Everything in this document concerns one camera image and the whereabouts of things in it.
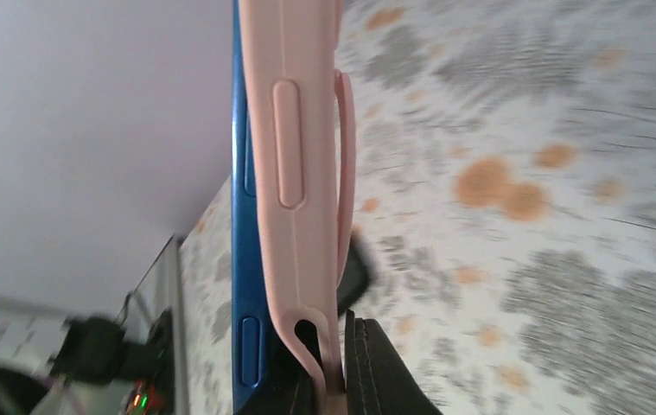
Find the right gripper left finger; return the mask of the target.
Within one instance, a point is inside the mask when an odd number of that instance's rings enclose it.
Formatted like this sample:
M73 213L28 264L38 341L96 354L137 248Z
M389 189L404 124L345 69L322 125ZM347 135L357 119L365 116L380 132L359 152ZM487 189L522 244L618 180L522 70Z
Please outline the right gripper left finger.
M313 415L313 382L301 366L272 369L236 415Z

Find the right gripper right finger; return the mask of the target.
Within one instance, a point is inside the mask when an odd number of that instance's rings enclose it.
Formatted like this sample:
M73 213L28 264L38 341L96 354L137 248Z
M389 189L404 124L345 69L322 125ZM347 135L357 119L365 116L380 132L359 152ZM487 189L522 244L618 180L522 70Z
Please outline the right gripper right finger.
M344 330L349 415L440 415L374 319L346 313Z

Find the pink phone case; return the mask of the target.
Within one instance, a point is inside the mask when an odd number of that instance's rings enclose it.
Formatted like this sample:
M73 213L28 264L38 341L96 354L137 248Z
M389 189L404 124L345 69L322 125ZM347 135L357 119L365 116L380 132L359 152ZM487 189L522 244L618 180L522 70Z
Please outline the pink phone case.
M350 226L339 216L333 1L239 5L264 283L277 335L311 378L314 411L343 388L336 290Z

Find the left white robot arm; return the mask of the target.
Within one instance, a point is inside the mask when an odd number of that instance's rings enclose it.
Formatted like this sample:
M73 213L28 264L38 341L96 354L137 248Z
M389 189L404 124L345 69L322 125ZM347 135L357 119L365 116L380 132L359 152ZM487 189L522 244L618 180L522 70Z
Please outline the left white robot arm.
M92 385L114 380L146 380L158 369L158 350L125 339L125 330L100 316L68 318L67 335L57 354L51 356L49 374Z

